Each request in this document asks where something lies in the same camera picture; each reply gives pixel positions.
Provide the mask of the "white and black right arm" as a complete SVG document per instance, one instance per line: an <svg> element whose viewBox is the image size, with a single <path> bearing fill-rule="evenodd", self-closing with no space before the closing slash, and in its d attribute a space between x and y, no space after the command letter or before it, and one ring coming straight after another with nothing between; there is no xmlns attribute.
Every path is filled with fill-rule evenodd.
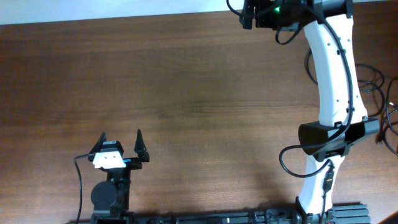
<svg viewBox="0 0 398 224"><path fill-rule="evenodd" d="M318 121L300 125L299 148L307 156L302 191L292 208L251 215L253 223L369 223L363 204L333 205L338 169L352 145L379 131L361 99L353 56L353 2L245 1L244 29L304 32L315 64L320 97Z"/></svg>

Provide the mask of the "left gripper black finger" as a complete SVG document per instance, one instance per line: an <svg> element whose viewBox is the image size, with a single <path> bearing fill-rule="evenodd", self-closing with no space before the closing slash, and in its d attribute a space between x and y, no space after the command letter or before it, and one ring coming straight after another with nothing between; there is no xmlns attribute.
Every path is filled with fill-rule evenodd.
<svg viewBox="0 0 398 224"><path fill-rule="evenodd" d="M96 154L102 149L103 143L106 141L106 133L102 132L97 143L93 146L89 154Z"/></svg>
<svg viewBox="0 0 398 224"><path fill-rule="evenodd" d="M146 145L144 144L144 140L142 138L142 133L140 129L137 130L134 152L138 155L138 158L140 159L141 162L150 161L150 155L146 148Z"/></svg>

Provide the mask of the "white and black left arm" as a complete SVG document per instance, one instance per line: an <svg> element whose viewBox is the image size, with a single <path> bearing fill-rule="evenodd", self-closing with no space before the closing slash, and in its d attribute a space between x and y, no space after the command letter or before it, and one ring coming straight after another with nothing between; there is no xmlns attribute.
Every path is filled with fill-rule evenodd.
<svg viewBox="0 0 398 224"><path fill-rule="evenodd" d="M96 169L106 173L106 180L96 184L90 199L93 213L90 223L132 223L129 211L131 172L142 169L150 161L141 130L137 131L134 145L136 157L124 158L124 149L119 141L107 141L102 133L89 152L88 160Z"/></svg>

